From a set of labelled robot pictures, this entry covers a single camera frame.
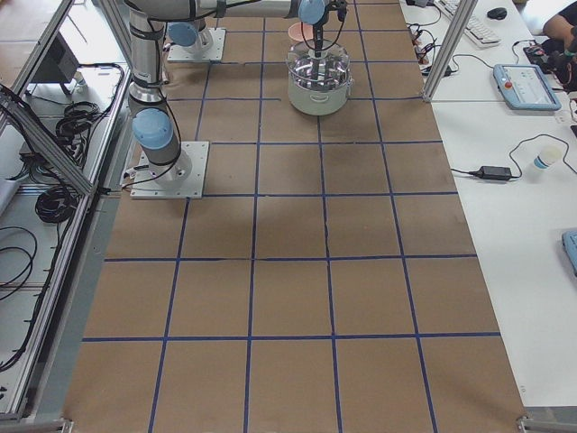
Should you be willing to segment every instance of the white keyboard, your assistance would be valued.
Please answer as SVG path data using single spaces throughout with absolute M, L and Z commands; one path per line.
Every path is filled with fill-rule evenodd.
M 460 0 L 435 0 L 435 4 L 441 12 L 453 19 Z M 469 23 L 465 27 L 465 34 L 479 48 L 489 48 L 499 45 L 501 38 L 487 27 L 479 18 L 471 15 Z

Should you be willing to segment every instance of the mounting plate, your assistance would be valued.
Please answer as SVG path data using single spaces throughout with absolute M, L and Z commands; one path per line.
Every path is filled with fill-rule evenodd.
M 169 63 L 208 63 L 210 61 L 221 61 L 224 52 L 224 37 L 226 29 L 208 29 L 213 37 L 213 46 L 206 51 L 192 54 L 179 45 L 170 47 L 168 56 Z
M 170 185 L 159 185 L 154 180 L 139 185 L 134 185 L 130 193 L 134 199 L 167 199 L 167 198 L 202 198 L 205 186 L 206 162 L 208 161 L 209 142 L 182 142 L 182 151 L 192 161 L 192 171 L 186 179 L 175 188 Z M 139 160 L 139 165 L 148 164 L 148 158 L 144 152 Z M 151 174 L 148 170 L 138 171 L 134 182 L 149 180 Z

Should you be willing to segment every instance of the pot handle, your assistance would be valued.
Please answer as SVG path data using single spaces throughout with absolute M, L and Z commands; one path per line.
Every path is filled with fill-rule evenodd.
M 318 104 L 323 104 L 326 101 L 328 101 L 330 96 L 328 95 L 324 95 L 324 96 L 319 96 L 319 95 L 310 95 L 310 100 L 313 102 L 317 102 Z

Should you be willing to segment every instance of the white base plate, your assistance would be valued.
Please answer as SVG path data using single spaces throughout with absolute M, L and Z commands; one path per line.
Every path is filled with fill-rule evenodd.
M 207 63 L 223 59 L 224 37 L 226 30 L 221 28 L 208 29 L 213 36 L 213 46 L 206 51 L 192 54 L 179 45 L 170 47 L 168 61 L 170 63 Z
M 206 162 L 208 161 L 209 142 L 182 142 L 182 151 L 192 161 L 192 171 L 179 185 L 171 189 L 170 185 L 159 185 L 154 180 L 134 185 L 130 193 L 135 199 L 167 199 L 167 198 L 202 198 L 205 186 Z M 144 152 L 141 155 L 139 165 L 148 164 L 148 158 Z M 138 171 L 134 182 L 149 180 L 151 174 L 148 170 Z

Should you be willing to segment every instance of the black mouse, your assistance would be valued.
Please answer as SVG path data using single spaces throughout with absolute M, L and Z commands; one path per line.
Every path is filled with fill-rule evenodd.
M 496 7 L 487 12 L 487 17 L 491 20 L 504 20 L 507 16 L 507 9 L 504 7 Z

